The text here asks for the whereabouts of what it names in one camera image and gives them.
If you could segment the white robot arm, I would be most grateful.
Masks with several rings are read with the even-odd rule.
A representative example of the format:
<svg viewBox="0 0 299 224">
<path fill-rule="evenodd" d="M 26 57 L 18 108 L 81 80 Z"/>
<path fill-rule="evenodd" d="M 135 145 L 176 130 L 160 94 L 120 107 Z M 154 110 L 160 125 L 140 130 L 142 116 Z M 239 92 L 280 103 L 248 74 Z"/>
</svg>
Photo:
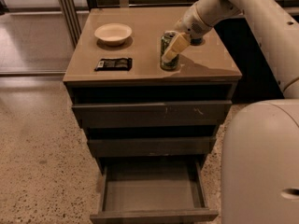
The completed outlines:
<svg viewBox="0 0 299 224">
<path fill-rule="evenodd" d="M 242 14 L 283 93 L 231 120 L 221 153 L 221 224 L 299 224 L 299 23 L 275 0 L 198 0 L 162 54 L 169 62 Z"/>
</svg>

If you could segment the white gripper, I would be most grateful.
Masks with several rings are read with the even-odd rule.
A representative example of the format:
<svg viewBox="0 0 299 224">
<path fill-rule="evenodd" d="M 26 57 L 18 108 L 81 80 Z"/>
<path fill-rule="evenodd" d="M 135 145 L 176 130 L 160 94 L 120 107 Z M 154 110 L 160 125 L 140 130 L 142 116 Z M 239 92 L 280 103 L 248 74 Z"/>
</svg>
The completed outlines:
<svg viewBox="0 0 299 224">
<path fill-rule="evenodd" d="M 179 33 L 173 37 L 164 51 L 162 61 L 170 63 L 190 45 L 190 39 L 200 39 L 211 29 L 212 27 L 202 20 L 197 5 L 193 4 L 176 22 L 175 30 Z"/>
</svg>

